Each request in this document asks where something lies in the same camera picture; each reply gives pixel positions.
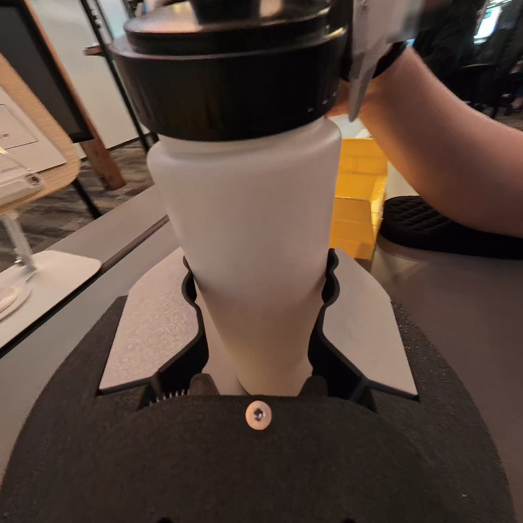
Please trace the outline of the white board stand base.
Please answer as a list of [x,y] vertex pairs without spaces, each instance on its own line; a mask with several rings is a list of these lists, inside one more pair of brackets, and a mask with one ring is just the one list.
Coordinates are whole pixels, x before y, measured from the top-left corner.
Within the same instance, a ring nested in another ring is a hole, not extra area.
[[1,350],[7,349],[101,269],[95,258],[61,251],[34,254],[14,211],[1,214],[17,262],[1,272]]

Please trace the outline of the wooden instruction sheet board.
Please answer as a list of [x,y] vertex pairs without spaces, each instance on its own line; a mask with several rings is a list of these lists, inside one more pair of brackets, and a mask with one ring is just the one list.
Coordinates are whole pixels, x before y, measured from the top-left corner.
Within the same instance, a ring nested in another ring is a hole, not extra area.
[[1,213],[65,188],[79,172],[68,134],[1,55]]

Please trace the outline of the white plastic bottle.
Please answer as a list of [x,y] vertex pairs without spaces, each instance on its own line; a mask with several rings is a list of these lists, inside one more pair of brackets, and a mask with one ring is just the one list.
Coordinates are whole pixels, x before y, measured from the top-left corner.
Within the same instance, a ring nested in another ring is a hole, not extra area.
[[253,140],[164,135],[147,166],[247,393],[297,396],[321,307],[342,134],[316,121]]

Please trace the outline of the black metal frame legs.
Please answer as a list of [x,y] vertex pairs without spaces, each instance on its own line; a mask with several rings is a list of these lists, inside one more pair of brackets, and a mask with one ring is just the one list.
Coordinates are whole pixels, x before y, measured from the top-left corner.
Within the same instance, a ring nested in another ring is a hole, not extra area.
[[78,1],[93,36],[94,43],[83,47],[85,57],[99,57],[108,68],[112,83],[116,88],[119,100],[135,131],[142,149],[147,153],[152,145],[158,141],[156,133],[140,123],[135,107],[122,82],[110,46],[114,41],[123,36],[124,24],[135,17],[139,1]]

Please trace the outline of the brown wooden leg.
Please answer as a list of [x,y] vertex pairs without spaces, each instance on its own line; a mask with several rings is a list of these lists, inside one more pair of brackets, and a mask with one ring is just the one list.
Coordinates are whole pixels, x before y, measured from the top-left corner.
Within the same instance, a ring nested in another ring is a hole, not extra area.
[[54,67],[58,72],[59,78],[61,79],[61,82],[64,84],[64,86],[66,86],[71,100],[74,102],[76,112],[81,115],[83,123],[88,128],[89,133],[92,136],[90,140],[80,142],[80,147],[83,149],[87,159],[90,161],[93,167],[93,170],[95,170],[96,173],[99,175],[104,187],[107,190],[117,190],[122,188],[126,184],[126,182],[123,179],[121,172],[114,159],[111,157],[110,153],[104,146],[101,137],[98,134],[96,126],[90,119],[90,116],[87,110],[85,109],[83,102],[79,97],[63,63],[57,55],[55,48],[53,47],[48,35],[46,34],[41,23],[39,22],[34,9],[30,5],[30,2],[23,1],[23,4],[28,10],[29,16],[35,24],[36,31],[39,34],[39,38],[42,40],[46,50],[48,51],[48,54],[50,55],[50,60],[53,62]]

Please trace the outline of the black wristband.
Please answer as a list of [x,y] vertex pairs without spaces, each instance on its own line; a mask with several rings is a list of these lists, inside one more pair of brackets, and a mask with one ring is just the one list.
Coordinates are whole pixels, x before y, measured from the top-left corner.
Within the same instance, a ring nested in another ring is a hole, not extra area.
[[382,75],[391,65],[402,55],[408,47],[408,41],[399,41],[393,43],[388,51],[380,58],[376,64],[372,79]]

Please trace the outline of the black bottle lid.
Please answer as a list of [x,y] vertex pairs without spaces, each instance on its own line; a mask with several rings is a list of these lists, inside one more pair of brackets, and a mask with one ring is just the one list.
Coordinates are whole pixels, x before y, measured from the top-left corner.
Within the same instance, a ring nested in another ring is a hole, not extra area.
[[334,106],[347,26],[330,1],[171,1],[110,45],[139,121],[200,142],[258,139]]

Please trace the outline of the black office chair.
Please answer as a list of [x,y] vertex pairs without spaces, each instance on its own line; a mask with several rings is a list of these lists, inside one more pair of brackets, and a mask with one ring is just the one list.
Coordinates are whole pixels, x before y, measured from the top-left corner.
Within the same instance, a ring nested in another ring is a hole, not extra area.
[[479,63],[462,70],[462,99],[479,112],[489,110],[489,116],[509,116],[522,110],[522,60],[510,68]]

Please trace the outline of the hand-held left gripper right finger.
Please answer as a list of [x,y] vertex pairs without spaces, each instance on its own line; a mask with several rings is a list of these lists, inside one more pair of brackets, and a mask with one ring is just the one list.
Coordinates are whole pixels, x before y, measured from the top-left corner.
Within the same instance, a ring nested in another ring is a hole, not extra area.
[[382,285],[342,249],[331,248],[321,297],[308,358],[328,397],[366,400],[378,391],[417,400],[392,301]]

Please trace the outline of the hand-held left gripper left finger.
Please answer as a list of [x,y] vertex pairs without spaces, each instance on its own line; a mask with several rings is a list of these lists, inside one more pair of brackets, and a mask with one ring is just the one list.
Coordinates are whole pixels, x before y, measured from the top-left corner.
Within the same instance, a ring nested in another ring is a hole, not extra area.
[[154,396],[188,392],[209,359],[193,273],[169,255],[134,284],[109,351],[99,393],[146,385]]

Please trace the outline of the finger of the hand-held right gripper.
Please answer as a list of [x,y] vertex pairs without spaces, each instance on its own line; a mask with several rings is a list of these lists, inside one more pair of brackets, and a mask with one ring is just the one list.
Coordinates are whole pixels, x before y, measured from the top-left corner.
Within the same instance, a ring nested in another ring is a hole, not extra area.
[[418,28],[423,1],[354,1],[348,118],[357,119],[379,60],[389,46],[410,38]]

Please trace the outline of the black textured mat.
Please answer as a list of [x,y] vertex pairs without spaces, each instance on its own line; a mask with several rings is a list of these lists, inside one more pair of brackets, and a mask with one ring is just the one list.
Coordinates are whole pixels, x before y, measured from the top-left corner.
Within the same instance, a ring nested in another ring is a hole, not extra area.
[[448,219],[420,196],[400,196],[383,205],[380,235],[417,250],[522,260],[522,239],[482,232]]

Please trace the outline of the yellow plastic bin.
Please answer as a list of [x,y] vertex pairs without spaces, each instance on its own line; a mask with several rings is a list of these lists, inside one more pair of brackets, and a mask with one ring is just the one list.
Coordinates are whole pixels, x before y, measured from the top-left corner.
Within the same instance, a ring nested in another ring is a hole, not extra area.
[[388,160],[373,138],[342,140],[330,248],[371,264],[386,197]]

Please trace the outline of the person's right hand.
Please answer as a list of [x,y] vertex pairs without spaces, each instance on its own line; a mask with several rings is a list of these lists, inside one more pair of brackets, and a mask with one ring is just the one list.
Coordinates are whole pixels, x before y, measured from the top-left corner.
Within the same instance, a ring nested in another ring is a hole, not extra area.
[[[367,89],[358,114],[358,117],[363,121],[364,124],[367,124],[372,119],[375,119],[374,113],[376,112],[376,108],[379,105],[379,99],[383,91],[383,86],[383,80],[380,78],[375,78],[370,82],[369,88]],[[349,113],[348,102],[350,89],[350,82],[340,80],[336,94],[336,101],[333,108],[327,112],[328,117],[332,118],[334,116]]]

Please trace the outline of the person's right forearm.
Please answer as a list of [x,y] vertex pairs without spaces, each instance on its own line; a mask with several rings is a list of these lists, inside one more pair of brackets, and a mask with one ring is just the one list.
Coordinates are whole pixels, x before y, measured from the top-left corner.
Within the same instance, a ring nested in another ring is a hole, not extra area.
[[428,205],[522,238],[522,132],[467,106],[412,48],[372,80],[359,118]]

